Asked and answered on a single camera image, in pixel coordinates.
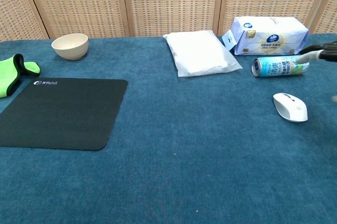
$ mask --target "packaging logo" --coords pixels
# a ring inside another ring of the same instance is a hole
[[[50,82],[50,81],[35,81],[34,85],[57,85],[58,82]]]
[[[243,26],[247,27],[247,28],[252,28],[253,27],[251,23],[245,23]]]
[[[267,38],[267,42],[276,42],[279,40],[279,36],[277,34],[273,34],[273,35],[270,35],[268,38]]]

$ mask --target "green cloth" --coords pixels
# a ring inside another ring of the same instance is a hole
[[[40,67],[35,62],[24,62],[23,55],[15,54],[0,61],[0,98],[10,96],[17,89],[21,75],[40,75]]]

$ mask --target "blue can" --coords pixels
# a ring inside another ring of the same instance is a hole
[[[282,76],[301,75],[309,68],[309,62],[299,64],[296,59],[299,55],[259,57],[253,61],[252,72],[254,76]]]

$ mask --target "table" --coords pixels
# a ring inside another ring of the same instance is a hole
[[[337,40],[310,35],[307,45]],[[52,40],[0,43],[41,77],[128,80],[101,151],[0,148],[0,223],[336,223],[337,64],[299,76],[254,77],[254,56],[226,74],[177,77],[162,37],[90,39],[67,61]],[[22,77],[14,95],[33,77]],[[293,94],[309,120],[282,119]]]

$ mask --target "mouse pad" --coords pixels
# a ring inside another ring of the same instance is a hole
[[[37,78],[0,114],[0,146],[105,147],[126,80]]]

